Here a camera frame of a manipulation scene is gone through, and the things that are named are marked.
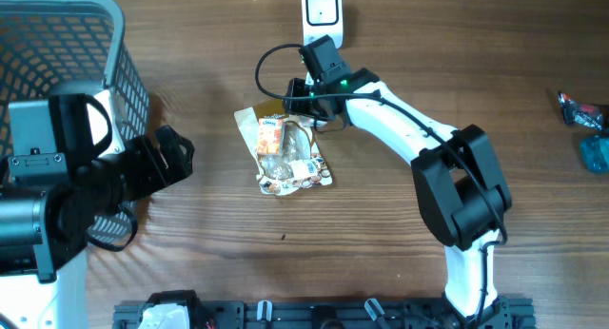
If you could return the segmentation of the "orange small box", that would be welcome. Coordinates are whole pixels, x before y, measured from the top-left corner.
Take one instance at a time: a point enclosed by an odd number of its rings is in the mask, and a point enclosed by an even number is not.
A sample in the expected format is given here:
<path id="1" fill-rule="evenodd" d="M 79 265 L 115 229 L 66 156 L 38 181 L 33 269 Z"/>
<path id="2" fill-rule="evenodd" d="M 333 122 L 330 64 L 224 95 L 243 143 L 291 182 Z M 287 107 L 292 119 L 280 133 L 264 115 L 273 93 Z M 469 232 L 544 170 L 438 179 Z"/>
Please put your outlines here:
<path id="1" fill-rule="evenodd" d="M 257 137 L 256 152 L 258 155 L 282 154 L 285 135 L 285 120 L 279 118 L 261 118 Z"/>

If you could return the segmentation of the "beige snack pouch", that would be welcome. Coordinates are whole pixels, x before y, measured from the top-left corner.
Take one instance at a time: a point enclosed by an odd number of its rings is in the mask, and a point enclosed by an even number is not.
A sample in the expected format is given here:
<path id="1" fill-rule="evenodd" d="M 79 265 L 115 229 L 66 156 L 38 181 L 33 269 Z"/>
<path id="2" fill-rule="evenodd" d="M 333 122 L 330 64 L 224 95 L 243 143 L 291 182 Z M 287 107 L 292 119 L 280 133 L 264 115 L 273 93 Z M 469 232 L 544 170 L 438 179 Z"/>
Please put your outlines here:
<path id="1" fill-rule="evenodd" d="M 333 183 L 328 163 L 313 134 L 311 119 L 287 114 L 282 103 L 276 99 L 238 110 L 234 113 L 234 118 L 247 150 L 258 167 L 256 180 L 262 193 L 286 196 L 300 189 Z M 285 120 L 281 155 L 257 154 L 256 145 L 261 118 Z"/>

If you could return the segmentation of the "red small packet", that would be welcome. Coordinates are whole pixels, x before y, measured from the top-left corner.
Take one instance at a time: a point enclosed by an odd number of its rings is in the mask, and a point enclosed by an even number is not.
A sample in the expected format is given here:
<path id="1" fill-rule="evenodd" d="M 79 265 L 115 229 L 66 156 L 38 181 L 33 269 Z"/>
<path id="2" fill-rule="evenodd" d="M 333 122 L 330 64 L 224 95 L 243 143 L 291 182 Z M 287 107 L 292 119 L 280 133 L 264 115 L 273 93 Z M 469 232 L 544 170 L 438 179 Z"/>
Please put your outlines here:
<path id="1" fill-rule="evenodd" d="M 563 121 L 568 126 L 580 125 L 598 131 L 608 130 L 608 105 L 583 104 L 559 91 L 558 102 Z"/>

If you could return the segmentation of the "blue mouthwash bottle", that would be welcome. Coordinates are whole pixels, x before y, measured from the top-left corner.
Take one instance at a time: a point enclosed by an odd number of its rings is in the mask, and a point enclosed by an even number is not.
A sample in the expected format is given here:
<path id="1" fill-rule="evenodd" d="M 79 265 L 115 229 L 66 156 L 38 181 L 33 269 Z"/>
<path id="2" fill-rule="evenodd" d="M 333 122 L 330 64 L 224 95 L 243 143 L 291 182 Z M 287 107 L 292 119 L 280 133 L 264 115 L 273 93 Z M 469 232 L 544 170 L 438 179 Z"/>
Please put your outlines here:
<path id="1" fill-rule="evenodd" d="M 580 152 L 587 170 L 593 173 L 608 172 L 608 137 L 591 136 L 580 142 Z"/>

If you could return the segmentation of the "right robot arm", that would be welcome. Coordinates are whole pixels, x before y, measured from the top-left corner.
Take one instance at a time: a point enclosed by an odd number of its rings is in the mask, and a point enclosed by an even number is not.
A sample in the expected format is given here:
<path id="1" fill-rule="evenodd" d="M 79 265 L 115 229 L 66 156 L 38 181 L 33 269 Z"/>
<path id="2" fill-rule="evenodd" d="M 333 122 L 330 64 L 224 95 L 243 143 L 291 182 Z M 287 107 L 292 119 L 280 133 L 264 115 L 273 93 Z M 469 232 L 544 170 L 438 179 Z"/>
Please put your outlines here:
<path id="1" fill-rule="evenodd" d="M 422 114 L 370 70 L 352 70 L 327 35 L 298 51 L 308 77 L 290 82 L 285 110 L 322 122 L 342 117 L 403 158 L 422 220 L 445 248 L 444 296 L 462 318 L 481 320 L 497 296 L 493 252 L 507 241 L 503 216 L 512 205 L 487 134 Z"/>

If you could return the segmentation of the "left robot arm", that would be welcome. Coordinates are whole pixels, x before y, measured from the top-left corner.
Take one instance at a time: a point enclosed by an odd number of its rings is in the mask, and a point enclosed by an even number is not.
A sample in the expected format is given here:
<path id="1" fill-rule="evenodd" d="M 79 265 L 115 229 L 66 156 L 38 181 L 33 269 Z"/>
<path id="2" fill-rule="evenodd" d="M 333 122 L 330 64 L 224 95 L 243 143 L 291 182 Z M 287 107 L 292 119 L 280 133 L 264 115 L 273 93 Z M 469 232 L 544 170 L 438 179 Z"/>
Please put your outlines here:
<path id="1" fill-rule="evenodd" d="M 109 154 L 112 121 L 87 94 L 9 105 L 13 152 L 1 160 L 1 325 L 86 328 L 86 248 L 120 252 L 89 233 L 189 177 L 194 146 L 171 126 Z"/>

